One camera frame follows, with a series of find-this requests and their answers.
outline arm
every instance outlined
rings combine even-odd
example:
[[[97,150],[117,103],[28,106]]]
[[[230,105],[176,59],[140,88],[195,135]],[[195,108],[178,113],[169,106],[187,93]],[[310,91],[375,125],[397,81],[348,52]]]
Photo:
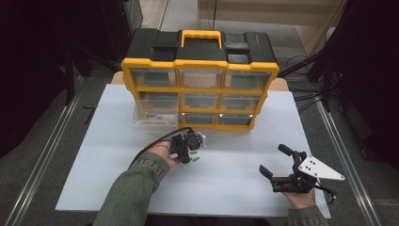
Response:
[[[178,160],[162,141],[142,154],[111,186],[94,225],[144,225],[152,193]]]
[[[316,205],[314,188],[309,193],[282,193],[293,206],[288,210],[288,225],[328,226],[328,223]]]

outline plastic storage organizer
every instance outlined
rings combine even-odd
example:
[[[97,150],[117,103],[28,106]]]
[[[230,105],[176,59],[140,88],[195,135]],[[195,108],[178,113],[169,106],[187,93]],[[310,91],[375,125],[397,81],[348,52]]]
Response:
[[[258,32],[138,28],[121,65],[134,124],[156,131],[251,130],[279,72],[269,38]]]

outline white tabletop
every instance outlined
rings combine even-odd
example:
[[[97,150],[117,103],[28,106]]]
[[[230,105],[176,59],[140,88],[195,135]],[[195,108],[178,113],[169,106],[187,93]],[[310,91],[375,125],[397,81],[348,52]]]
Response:
[[[152,195],[149,213],[229,217],[284,217],[290,203],[274,193],[259,173],[264,165],[274,176],[293,173],[291,156],[279,144],[310,154],[308,142],[288,91],[268,91],[262,113],[250,132],[200,131],[206,149],[170,171]],[[107,85],[56,205],[61,211],[99,211],[116,178],[136,154],[162,134],[133,125],[135,102],[123,85]],[[323,192],[316,201],[330,218]]]

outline olive jacket sleeve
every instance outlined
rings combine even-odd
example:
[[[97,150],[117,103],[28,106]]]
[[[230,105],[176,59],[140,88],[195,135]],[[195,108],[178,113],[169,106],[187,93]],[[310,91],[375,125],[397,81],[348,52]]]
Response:
[[[168,164],[154,153],[144,153],[111,186],[93,225],[143,226],[152,193],[168,173]],[[327,226],[317,206],[289,209],[289,226]]]

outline hand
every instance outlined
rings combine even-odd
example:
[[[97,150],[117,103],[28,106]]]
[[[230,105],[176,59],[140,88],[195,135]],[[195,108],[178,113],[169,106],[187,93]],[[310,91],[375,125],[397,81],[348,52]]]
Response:
[[[291,203],[294,209],[303,209],[316,205],[314,188],[309,193],[281,192]]]
[[[177,158],[170,157],[170,141],[161,141],[147,150],[149,153],[155,153],[162,157],[168,163],[170,169],[176,167],[180,161]]]

